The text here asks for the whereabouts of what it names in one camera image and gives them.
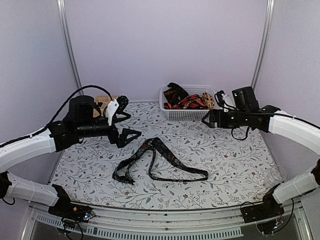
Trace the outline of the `white plastic basket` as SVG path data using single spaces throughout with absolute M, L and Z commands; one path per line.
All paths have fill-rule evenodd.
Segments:
M 208 93 L 212 95 L 214 99 L 214 107 L 213 109 L 218 109 L 218 105 L 215 101 L 214 94 L 217 93 L 217 90 L 209 85 L 190 85 L 190 84 L 182 84 L 181 86 L 188 94 L 191 95 L 199 95 L 202 98 L 203 93 Z M 168 90 L 167 85 L 162 86 L 159 90 L 159 107 L 160 110 L 164 113 L 167 120 L 201 120 L 202 117 L 210 110 L 172 110 L 172 109 L 164 109 L 164 103 L 168 103 L 167 99 L 164 96 L 164 91 Z

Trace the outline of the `dark floral tie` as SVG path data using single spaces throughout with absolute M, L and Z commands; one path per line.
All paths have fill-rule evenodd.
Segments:
M 115 170 L 112 173 L 112 178 L 120 183 L 124 184 L 130 184 L 133 185 L 135 183 L 134 179 L 130 175 L 130 168 L 132 165 L 138 161 L 145 152 L 152 151 L 152 159 L 149 165 L 148 169 L 148 175 L 149 177 L 154 181 L 161 181 L 161 182 L 176 182 L 176 183 L 191 183 L 191 182 L 200 182 L 200 181 L 206 181 L 209 178 L 209 173 L 206 170 L 197 169 L 193 167 L 188 167 L 184 165 L 172 152 L 171 150 L 164 144 L 164 142 L 158 138 L 149 138 L 146 139 L 142 146 L 138 148 L 138 150 L 129 158 L 121 161 L 118 166 L 115 168 Z M 160 153 L 160 155 L 169 162 L 173 167 L 180 169 L 182 171 L 185 171 L 187 173 L 191 174 L 199 174 L 202 177 L 201 178 L 195 178 L 195 179 L 169 179 L 169 178 L 163 178 L 163 177 L 157 177 L 153 175 L 152 168 L 155 163 L 155 159 L 157 156 L 157 153 Z

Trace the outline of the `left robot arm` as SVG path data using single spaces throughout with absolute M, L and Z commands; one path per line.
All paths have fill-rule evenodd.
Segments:
M 107 137 L 109 142 L 123 148 L 141 135 L 140 131 L 124 128 L 116 123 L 131 116 L 124 110 L 129 100 L 120 96 L 111 100 L 104 110 L 88 95 L 73 97 L 63 120 L 52 120 L 45 127 L 16 140 L 0 145 L 0 197 L 18 198 L 55 208 L 63 217 L 74 213 L 69 195 L 59 185 L 44 185 L 23 179 L 8 170 L 32 158 L 61 152 L 80 144 L 85 138 Z

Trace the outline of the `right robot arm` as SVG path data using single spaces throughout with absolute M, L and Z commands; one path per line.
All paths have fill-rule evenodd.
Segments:
M 320 154 L 320 128 L 304 119 L 290 115 L 273 105 L 259 106 L 251 86 L 241 87 L 228 97 L 218 91 L 214 97 L 218 109 L 209 110 L 201 119 L 209 128 L 234 130 L 240 127 L 258 129 L 264 133 L 280 136 Z M 262 197 L 258 213 L 269 218 L 278 210 L 278 205 L 290 199 L 309 194 L 320 187 L 320 164 L 293 179 L 274 183 Z

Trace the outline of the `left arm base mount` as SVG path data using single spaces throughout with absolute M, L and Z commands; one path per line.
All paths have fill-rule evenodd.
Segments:
M 58 200 L 53 206 L 48 208 L 49 214 L 80 223 L 87 223 L 96 216 L 90 206 L 72 203 L 69 195 L 61 186 L 56 184 L 53 184 L 52 186 L 57 192 Z

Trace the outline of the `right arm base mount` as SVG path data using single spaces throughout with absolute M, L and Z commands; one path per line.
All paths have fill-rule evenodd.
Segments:
M 285 213 L 282 204 L 277 203 L 271 193 L 263 196 L 262 203 L 244 202 L 240 205 L 240 212 L 245 223 L 280 217 Z

